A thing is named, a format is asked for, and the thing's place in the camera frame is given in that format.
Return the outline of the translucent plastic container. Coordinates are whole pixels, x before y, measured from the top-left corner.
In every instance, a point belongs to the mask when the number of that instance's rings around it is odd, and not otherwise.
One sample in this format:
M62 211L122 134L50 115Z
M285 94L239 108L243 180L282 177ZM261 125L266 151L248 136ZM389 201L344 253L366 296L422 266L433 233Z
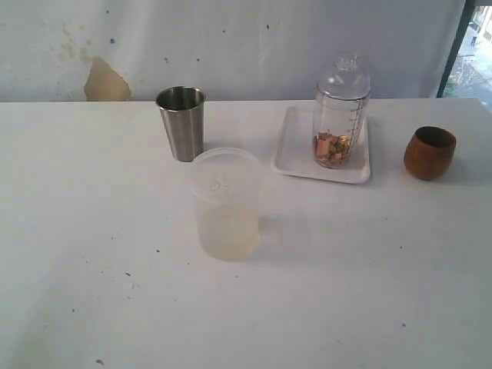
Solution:
M258 247L262 177L259 160L239 148L214 148L191 163L198 240L207 255L237 261Z

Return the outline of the fruit pieces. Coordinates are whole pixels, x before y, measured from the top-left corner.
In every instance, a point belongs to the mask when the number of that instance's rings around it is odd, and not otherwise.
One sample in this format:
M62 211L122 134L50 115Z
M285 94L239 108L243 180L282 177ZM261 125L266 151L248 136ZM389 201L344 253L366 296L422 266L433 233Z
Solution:
M325 168L339 168L350 156L352 140L347 135L333 135L329 131L314 136L314 160Z

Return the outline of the stainless steel cup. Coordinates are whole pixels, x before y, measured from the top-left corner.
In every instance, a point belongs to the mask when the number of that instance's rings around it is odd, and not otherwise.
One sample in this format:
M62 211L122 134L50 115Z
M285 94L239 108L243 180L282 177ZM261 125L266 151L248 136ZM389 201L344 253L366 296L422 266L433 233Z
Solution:
M171 153L178 161L191 162L204 150L205 100L203 91L188 86L167 88L155 99Z

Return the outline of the clear graduated shaker cup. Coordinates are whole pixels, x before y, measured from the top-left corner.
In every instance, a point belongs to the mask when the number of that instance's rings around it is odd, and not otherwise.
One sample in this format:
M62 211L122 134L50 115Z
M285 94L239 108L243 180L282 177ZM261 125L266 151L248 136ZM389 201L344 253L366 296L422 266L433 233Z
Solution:
M347 135L352 140L352 153L358 143L368 101L369 97L341 101L317 92L313 110L313 136L326 131L336 136Z

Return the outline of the clear shaker lid dome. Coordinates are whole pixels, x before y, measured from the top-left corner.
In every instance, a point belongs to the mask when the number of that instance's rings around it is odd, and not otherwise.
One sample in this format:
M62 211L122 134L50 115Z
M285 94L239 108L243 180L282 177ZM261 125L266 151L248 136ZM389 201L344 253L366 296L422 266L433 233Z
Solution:
M339 54L317 81L317 92L341 101L367 98L371 77L363 59L354 53Z

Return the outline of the brown wooden cup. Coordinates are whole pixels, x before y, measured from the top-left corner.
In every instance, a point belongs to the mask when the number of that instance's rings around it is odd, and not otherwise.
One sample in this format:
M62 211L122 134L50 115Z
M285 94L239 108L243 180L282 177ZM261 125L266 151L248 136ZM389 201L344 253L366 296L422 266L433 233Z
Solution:
M404 167L415 178L424 181L438 179L450 167L456 144L455 136L443 128L420 127L404 152Z

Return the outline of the white rectangular tray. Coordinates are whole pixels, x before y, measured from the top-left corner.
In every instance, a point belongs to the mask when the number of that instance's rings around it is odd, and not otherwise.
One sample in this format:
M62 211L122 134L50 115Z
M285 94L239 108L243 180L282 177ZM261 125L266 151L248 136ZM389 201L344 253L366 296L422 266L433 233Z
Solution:
M339 169L320 166L312 153L312 109L306 105L288 107L271 159L272 168L299 178L333 181L351 185L366 182L371 176L367 123L348 161Z

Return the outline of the window frame dark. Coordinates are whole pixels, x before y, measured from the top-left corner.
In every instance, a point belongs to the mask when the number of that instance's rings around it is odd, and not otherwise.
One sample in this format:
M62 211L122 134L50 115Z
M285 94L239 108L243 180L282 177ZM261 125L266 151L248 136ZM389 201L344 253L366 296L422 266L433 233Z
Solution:
M444 94L444 89L446 87L448 78L454 66L457 54L459 52L460 46L466 34L469 22L472 18L475 9L475 0L466 0L464 3L464 8L461 13L460 21L457 26L457 31L454 36L454 40L450 49L450 54L448 55L447 62L445 65L442 78L440 80L439 88L437 90L437 98L442 98Z

